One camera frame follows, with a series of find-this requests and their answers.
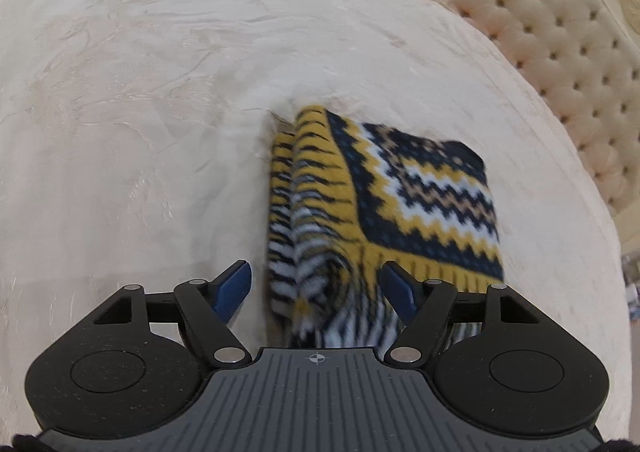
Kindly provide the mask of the navy yellow patterned knit sweater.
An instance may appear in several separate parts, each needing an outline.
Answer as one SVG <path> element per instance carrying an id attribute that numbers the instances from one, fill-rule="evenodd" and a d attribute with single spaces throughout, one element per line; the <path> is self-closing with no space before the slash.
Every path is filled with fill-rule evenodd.
<path id="1" fill-rule="evenodd" d="M 273 138 L 269 203 L 270 307 L 288 348 L 390 348 L 389 261 L 463 293 L 503 279 L 484 160 L 459 141 L 306 106 Z"/>

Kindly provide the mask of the cream embroidered bedspread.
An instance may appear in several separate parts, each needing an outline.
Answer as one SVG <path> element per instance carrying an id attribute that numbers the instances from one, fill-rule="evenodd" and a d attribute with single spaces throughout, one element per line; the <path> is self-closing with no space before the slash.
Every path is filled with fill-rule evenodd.
<path id="1" fill-rule="evenodd" d="M 628 435 L 613 220 L 562 124 L 470 24 L 426 0 L 1 0 L 1 437 L 38 428 L 32 360 L 114 290 L 247 260 L 266 341 L 273 135 L 307 104 L 484 160 L 506 280 L 597 354 Z"/>

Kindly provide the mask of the beige tufted headboard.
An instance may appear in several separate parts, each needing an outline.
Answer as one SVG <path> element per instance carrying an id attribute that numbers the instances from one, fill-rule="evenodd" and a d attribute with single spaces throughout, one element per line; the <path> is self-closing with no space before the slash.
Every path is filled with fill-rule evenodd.
<path id="1" fill-rule="evenodd" d="M 450 0 L 564 126 L 612 214 L 639 197 L 639 48 L 604 0 Z"/>

